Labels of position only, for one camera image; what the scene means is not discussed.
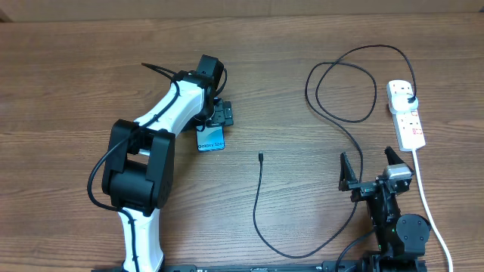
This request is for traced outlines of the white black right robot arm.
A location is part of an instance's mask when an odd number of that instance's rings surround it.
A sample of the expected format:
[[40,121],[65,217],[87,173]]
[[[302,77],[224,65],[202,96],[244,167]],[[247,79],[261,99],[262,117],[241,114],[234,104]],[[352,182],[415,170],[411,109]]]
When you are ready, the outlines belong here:
[[[349,159],[340,154],[338,189],[349,191],[350,199],[365,202],[372,229],[350,243],[335,262],[335,271],[425,271],[426,243],[432,227],[425,217],[402,214],[396,197],[409,191],[414,170],[391,148],[384,150],[388,166],[374,181],[357,180]],[[369,251],[355,261],[344,261],[345,254],[371,235],[377,239],[378,250]]]

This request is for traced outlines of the blue screen smartphone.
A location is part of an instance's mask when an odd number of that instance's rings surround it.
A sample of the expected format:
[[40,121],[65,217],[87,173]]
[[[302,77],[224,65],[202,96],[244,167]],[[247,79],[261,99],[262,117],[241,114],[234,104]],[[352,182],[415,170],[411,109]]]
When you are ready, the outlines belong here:
[[223,150],[225,148],[225,138],[223,127],[196,127],[197,149],[200,152]]

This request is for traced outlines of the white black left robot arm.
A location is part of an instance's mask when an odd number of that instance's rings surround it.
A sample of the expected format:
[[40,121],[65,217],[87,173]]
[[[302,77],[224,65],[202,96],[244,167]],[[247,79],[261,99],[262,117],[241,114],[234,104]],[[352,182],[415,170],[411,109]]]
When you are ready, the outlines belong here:
[[88,177],[91,202],[114,211],[123,224],[126,257],[119,271],[161,271],[160,213],[175,171],[175,140],[195,130],[200,152],[225,148],[224,129],[234,124],[231,103],[220,98],[227,70],[203,55],[195,70],[174,72],[148,64],[170,81],[166,95],[133,121],[113,124],[107,152]]

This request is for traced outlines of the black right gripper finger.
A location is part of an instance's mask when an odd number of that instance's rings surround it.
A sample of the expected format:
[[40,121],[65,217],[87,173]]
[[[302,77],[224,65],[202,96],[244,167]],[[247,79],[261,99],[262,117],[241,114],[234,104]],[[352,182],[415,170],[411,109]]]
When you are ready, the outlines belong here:
[[391,147],[386,147],[384,153],[386,155],[388,165],[398,165],[405,163]]
[[358,179],[355,176],[355,173],[352,169],[352,166],[349,162],[348,156],[346,153],[340,154],[340,180],[338,189],[340,191],[347,191],[350,190],[350,187],[353,184],[357,184]]

